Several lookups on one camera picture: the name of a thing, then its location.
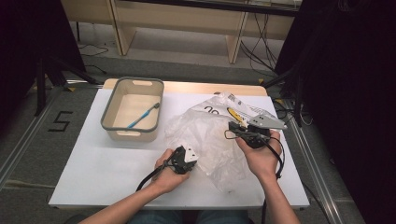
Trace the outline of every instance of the white plastic bag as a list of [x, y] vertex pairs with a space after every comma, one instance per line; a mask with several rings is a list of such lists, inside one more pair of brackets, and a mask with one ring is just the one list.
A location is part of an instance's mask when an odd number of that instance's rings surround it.
[[232, 191], [233, 183], [246, 177], [248, 164], [242, 150], [234, 140], [226, 139], [224, 132], [229, 121], [246, 120], [243, 115], [249, 117], [254, 112], [232, 94], [221, 93], [169, 120], [165, 128], [166, 145], [192, 148], [199, 156], [197, 166], [216, 188]]

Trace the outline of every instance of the hand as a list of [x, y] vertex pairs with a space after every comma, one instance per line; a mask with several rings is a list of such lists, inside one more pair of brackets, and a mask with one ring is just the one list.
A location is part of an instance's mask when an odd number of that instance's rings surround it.
[[[155, 168], [163, 165], [163, 161], [167, 160], [172, 155], [173, 151], [174, 150], [170, 148], [166, 149], [163, 155], [155, 162]], [[160, 175], [155, 180], [152, 180], [149, 185], [155, 187], [161, 194], [164, 194], [177, 188], [177, 186], [189, 177], [190, 172], [184, 175], [178, 175], [171, 168], [165, 167]]]
[[[270, 146], [278, 153], [281, 153], [281, 147], [277, 140], [280, 139], [280, 134], [276, 131], [270, 130], [271, 139], [269, 141]], [[251, 148], [248, 144], [240, 137], [236, 138], [236, 143], [242, 149], [247, 158], [247, 164], [250, 171], [258, 178], [276, 178], [276, 165], [277, 158], [271, 152], [268, 147]]]

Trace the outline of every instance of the person's left hand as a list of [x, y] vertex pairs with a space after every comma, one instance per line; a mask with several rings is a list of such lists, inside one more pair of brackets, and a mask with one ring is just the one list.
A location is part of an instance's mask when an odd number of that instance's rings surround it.
[[[167, 160], [172, 155], [173, 151], [174, 150], [170, 148], [166, 149], [163, 155], [155, 162], [155, 168], [162, 166], [163, 161]], [[151, 181], [150, 185], [155, 187], [161, 193], [167, 193], [177, 188], [177, 186], [189, 177], [190, 172], [187, 172], [184, 175], [178, 175], [171, 168], [165, 167], [160, 175]]]

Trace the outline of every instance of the person's lap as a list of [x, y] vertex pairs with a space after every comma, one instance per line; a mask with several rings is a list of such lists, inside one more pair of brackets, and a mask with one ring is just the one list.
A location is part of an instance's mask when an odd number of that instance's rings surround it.
[[[128, 224], [181, 224], [182, 211], [178, 210], [141, 210], [134, 215]], [[242, 224], [249, 223], [246, 210], [204, 210], [199, 211], [197, 224]]]

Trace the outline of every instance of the blue toothbrush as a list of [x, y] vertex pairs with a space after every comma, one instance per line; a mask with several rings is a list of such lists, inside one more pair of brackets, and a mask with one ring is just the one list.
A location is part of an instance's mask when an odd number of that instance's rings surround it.
[[136, 125], [136, 123], [138, 123], [140, 120], [142, 120], [143, 118], [145, 118], [145, 117], [149, 114], [149, 112], [150, 112], [152, 109], [158, 108], [158, 107], [160, 107], [160, 103], [157, 103], [157, 104], [155, 104], [154, 106], [150, 107], [139, 119], [135, 120], [135, 121], [132, 122], [130, 125], [128, 125], [127, 128], [133, 128], [133, 127]]

